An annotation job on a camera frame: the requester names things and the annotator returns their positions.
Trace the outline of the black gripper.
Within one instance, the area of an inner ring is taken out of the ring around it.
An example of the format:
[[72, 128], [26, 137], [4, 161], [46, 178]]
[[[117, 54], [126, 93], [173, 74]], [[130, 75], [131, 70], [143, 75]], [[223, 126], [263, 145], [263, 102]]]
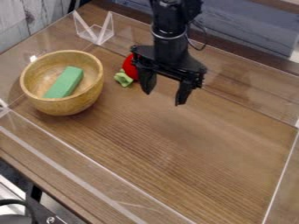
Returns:
[[153, 45], [133, 45], [133, 63], [137, 66], [139, 82], [147, 95], [157, 85], [157, 75], [181, 82], [175, 95], [175, 105], [183, 105], [194, 88], [201, 88], [207, 73], [207, 67], [190, 55], [189, 40], [179, 38], [159, 38], [154, 36]]

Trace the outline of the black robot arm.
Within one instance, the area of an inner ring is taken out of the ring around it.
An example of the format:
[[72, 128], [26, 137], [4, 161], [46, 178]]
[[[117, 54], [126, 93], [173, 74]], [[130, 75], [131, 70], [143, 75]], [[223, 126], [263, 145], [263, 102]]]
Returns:
[[202, 13], [202, 0], [150, 0], [154, 20], [153, 45], [134, 45], [133, 64], [137, 67], [139, 83], [150, 95], [161, 74], [181, 82], [175, 105], [183, 105], [193, 90], [202, 88], [207, 67], [189, 52], [190, 22]]

